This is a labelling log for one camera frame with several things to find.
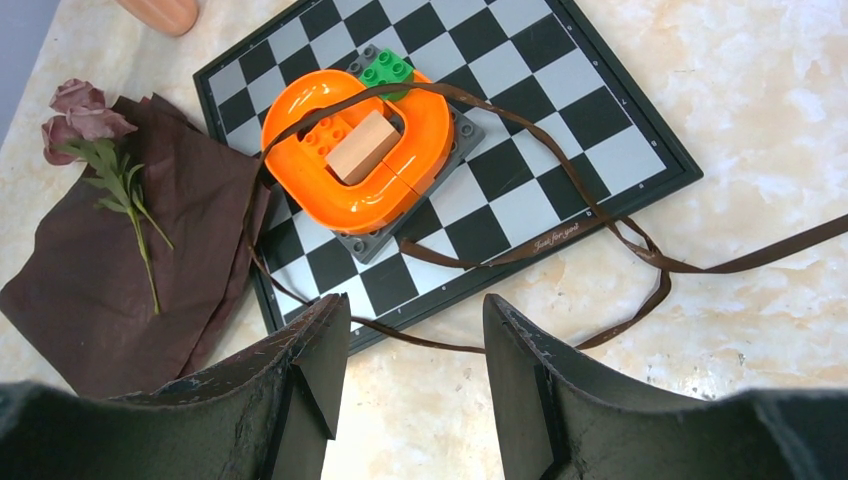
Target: beige marble surface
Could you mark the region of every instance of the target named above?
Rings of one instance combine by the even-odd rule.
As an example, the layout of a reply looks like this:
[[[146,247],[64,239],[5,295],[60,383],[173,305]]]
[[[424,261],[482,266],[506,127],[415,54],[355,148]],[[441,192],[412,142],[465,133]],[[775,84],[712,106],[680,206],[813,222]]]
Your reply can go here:
[[[192,74],[289,3],[207,0],[196,27],[170,39],[110,0],[61,2],[0,150],[0,282],[21,268],[39,219],[79,173],[40,154],[39,125],[57,84],[75,76],[113,95],[156,91],[202,124]],[[848,211],[848,2],[580,3],[705,171],[635,216],[667,254],[709,266]],[[632,312],[653,281],[602,233],[489,291],[574,342]],[[675,282],[643,324],[590,354],[704,398],[848,385],[848,236],[756,271]],[[410,333],[481,344],[482,298]],[[263,335],[250,297],[216,359]],[[68,388],[0,316],[0,381],[21,379]],[[484,359],[396,341],[351,357],[324,473],[502,476]]]

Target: wooden block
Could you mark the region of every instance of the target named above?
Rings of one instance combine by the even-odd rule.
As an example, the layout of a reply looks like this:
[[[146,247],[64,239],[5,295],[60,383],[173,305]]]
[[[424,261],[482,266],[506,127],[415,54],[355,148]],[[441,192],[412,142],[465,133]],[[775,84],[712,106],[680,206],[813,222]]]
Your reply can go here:
[[[400,140],[400,133],[374,110],[327,154],[327,165],[346,185],[356,185]]]

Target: orange object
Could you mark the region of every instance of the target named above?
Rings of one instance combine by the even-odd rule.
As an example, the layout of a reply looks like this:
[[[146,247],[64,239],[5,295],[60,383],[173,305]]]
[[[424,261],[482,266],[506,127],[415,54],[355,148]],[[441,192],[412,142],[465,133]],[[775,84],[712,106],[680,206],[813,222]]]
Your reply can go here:
[[[342,183],[356,185],[368,177],[398,141],[400,133],[374,110],[324,158]]]
[[[418,71],[415,81],[429,82]],[[304,75],[286,88],[268,111],[262,127],[262,148],[310,112],[363,90],[365,86],[356,77],[340,70]],[[356,128],[374,110],[384,117],[392,112],[398,114],[404,122],[404,133],[358,184],[341,183],[328,168],[325,156],[315,150],[322,146],[329,150],[338,142],[320,140],[320,144],[304,145],[303,140],[316,131],[316,140],[326,139],[321,125],[303,140],[296,135],[283,140],[265,160],[271,174],[303,210],[317,223],[337,232],[373,232],[409,211],[433,184],[450,154],[454,127],[447,102],[440,95],[423,90],[412,90],[396,103],[370,98],[333,115],[326,125],[341,120]]]
[[[318,122],[318,125],[304,135],[300,145],[310,155],[326,159],[330,151],[336,148],[350,131],[350,125],[344,118],[333,115]]]
[[[199,7],[197,0],[116,0],[150,28],[179,37],[194,26]]]

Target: brown wrapping paper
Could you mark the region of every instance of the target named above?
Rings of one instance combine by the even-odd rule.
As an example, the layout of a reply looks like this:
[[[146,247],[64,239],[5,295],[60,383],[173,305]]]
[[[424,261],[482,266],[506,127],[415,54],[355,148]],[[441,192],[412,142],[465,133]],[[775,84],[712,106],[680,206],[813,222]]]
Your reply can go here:
[[[206,361],[247,285],[242,231],[260,167],[159,97],[120,98],[113,109],[139,127],[123,148],[145,165],[145,203],[175,245],[143,223],[162,313],[153,314],[129,218],[94,209],[104,191],[82,181],[44,217],[32,256],[0,292],[24,337],[78,394],[96,398],[153,391]],[[259,187],[250,238],[267,202]]]

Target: orange toy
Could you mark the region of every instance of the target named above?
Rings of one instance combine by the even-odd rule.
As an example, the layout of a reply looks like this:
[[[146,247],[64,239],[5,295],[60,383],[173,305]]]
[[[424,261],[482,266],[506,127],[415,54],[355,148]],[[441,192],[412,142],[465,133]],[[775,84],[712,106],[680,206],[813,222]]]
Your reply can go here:
[[[418,71],[415,82],[429,82]],[[262,148],[310,112],[365,90],[353,75],[321,70],[299,78],[277,98],[262,127]],[[356,185],[332,173],[326,155],[369,113],[400,116],[404,132],[376,168]],[[454,124],[440,95],[411,90],[397,102],[370,98],[322,120],[302,139],[276,145],[265,164],[291,197],[317,223],[340,233],[379,230],[409,211],[433,184],[450,154]]]

